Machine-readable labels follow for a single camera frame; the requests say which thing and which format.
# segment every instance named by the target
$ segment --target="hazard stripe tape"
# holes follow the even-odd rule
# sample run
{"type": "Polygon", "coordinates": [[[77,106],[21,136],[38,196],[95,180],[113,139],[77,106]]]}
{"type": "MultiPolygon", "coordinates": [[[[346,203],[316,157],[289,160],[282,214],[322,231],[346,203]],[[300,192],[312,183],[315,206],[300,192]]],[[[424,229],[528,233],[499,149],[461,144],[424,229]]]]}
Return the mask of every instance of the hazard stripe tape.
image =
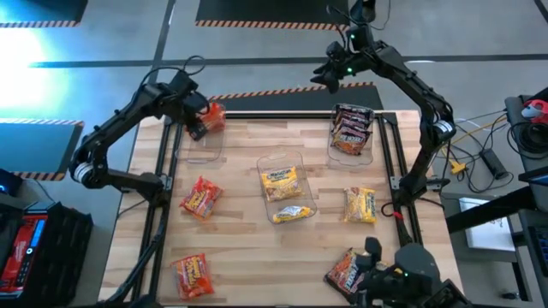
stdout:
{"type": "Polygon", "coordinates": [[[16,171],[12,174],[19,176],[23,179],[32,179],[37,181],[60,181],[65,178],[64,172],[25,172],[16,171]]]}
{"type": "MultiPolygon", "coordinates": [[[[298,30],[331,30],[337,29],[335,24],[311,23],[311,22],[281,22],[281,21],[195,21],[197,27],[251,27],[251,28],[276,28],[298,30]]],[[[339,25],[341,31],[350,28],[349,25],[339,25]]]]}
{"type": "Polygon", "coordinates": [[[14,21],[0,22],[0,28],[77,27],[78,21],[14,21]]]}
{"type": "Polygon", "coordinates": [[[5,124],[41,124],[41,125],[76,125],[84,126],[83,121],[76,120],[38,120],[38,119],[11,119],[11,118],[0,118],[0,123],[5,124]]]}
{"type": "MultiPolygon", "coordinates": [[[[351,82],[348,84],[341,84],[342,88],[351,88],[351,87],[357,87],[357,86],[374,86],[374,85],[372,82],[351,82]]],[[[298,88],[292,88],[292,89],[215,95],[210,97],[209,100],[213,101],[213,100],[223,100],[223,99],[232,99],[232,98],[248,98],[248,97],[256,97],[256,96],[268,96],[268,95],[287,94],[287,93],[296,93],[296,92],[319,91],[324,89],[325,89],[325,86],[305,86],[305,87],[298,87],[298,88]]]]}

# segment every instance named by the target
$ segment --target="black mat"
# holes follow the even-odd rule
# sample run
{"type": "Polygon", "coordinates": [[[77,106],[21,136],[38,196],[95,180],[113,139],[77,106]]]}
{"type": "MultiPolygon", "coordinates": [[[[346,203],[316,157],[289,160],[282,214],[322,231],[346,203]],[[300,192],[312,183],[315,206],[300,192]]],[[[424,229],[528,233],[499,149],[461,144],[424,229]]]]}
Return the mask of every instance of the black mat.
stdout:
{"type": "Polygon", "coordinates": [[[348,13],[347,0],[200,0],[196,25],[316,30],[334,30],[335,24],[348,25],[340,15],[327,14],[328,4],[348,13]]]}
{"type": "Polygon", "coordinates": [[[35,180],[63,179],[82,132],[82,121],[2,121],[0,140],[5,150],[0,151],[0,169],[35,180]]]}
{"type": "Polygon", "coordinates": [[[336,94],[324,86],[233,93],[210,98],[226,105],[227,111],[331,111],[335,104],[357,104],[383,110],[377,87],[370,82],[341,85],[336,94]]]}
{"type": "Polygon", "coordinates": [[[87,0],[2,0],[0,27],[76,27],[87,0]]]}

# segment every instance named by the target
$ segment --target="power adapter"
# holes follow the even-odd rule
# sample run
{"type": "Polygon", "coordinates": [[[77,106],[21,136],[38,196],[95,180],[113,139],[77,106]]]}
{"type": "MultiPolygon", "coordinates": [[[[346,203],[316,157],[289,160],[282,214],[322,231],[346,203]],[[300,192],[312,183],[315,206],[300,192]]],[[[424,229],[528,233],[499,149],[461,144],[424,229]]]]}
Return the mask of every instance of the power adapter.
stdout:
{"type": "Polygon", "coordinates": [[[508,176],[508,171],[504,165],[500,162],[493,149],[483,150],[479,153],[479,156],[491,171],[491,174],[495,177],[495,180],[500,180],[508,176]]]}

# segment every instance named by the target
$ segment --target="dark candy wrapper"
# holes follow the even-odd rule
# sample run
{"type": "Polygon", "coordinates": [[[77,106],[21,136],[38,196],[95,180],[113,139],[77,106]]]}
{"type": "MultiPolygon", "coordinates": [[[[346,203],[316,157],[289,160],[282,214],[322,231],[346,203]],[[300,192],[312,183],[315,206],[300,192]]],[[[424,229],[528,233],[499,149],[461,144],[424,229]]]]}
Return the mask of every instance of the dark candy wrapper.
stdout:
{"type": "Polygon", "coordinates": [[[355,264],[356,255],[352,248],[348,249],[324,276],[324,281],[342,294],[351,305],[358,300],[358,285],[365,276],[355,264]]]}

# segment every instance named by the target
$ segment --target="concrete floor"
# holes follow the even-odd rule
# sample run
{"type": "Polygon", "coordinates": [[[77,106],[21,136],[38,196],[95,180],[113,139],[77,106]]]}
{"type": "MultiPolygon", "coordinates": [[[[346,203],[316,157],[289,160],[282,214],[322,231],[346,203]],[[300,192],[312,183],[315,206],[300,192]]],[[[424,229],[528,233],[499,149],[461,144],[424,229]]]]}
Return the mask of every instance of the concrete floor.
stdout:
{"type": "MultiPolygon", "coordinates": [[[[391,1],[390,21],[384,31],[376,31],[375,35],[404,56],[494,56],[484,62],[469,62],[470,58],[462,57],[456,62],[408,64],[445,96],[457,118],[502,110],[506,97],[546,87],[546,61],[534,60],[534,56],[528,61],[495,61],[500,55],[547,53],[548,24],[534,0],[391,1]]],[[[0,45],[9,46],[0,50],[0,116],[84,120],[84,133],[89,132],[93,125],[109,118],[112,110],[128,102],[150,69],[147,65],[162,50],[158,48],[158,37],[169,2],[90,0],[77,28],[0,29],[0,45]],[[61,68],[27,68],[32,62],[61,68]]],[[[323,56],[325,47],[338,39],[335,32],[195,27],[199,0],[174,2],[164,53],[159,53],[164,60],[194,54],[217,59],[323,56]]],[[[387,5],[388,0],[378,1],[376,24],[384,21],[387,5]]],[[[317,66],[215,66],[206,68],[196,80],[206,95],[306,86],[317,66]]],[[[167,81],[169,76],[160,74],[159,79],[167,81]]],[[[416,109],[394,85],[374,74],[364,73],[350,80],[374,81],[387,110],[416,109]]],[[[478,123],[494,118],[482,118],[478,123]]],[[[128,133],[110,149],[112,168],[128,168],[134,133],[128,133]]],[[[485,137],[485,132],[478,134],[479,139],[485,137]]],[[[478,150],[469,140],[460,145],[474,153],[478,150]]],[[[509,171],[516,175],[522,172],[519,157],[506,144],[505,133],[495,135],[494,149],[509,171]]],[[[441,175],[443,164],[436,161],[436,173],[441,175]]],[[[481,186],[489,180],[486,168],[479,166],[474,181],[481,186]]],[[[513,181],[486,194],[500,195],[520,186],[513,181]]],[[[121,194],[113,188],[86,190],[69,178],[45,183],[45,187],[65,205],[92,213],[96,224],[91,244],[94,249],[86,259],[74,301],[91,304],[98,296],[121,194]]],[[[468,188],[465,183],[453,181],[445,191],[468,193],[468,188]]],[[[470,260],[458,263],[465,292],[474,303],[516,304],[501,304],[497,299],[503,290],[515,290],[509,264],[470,260]]]]}

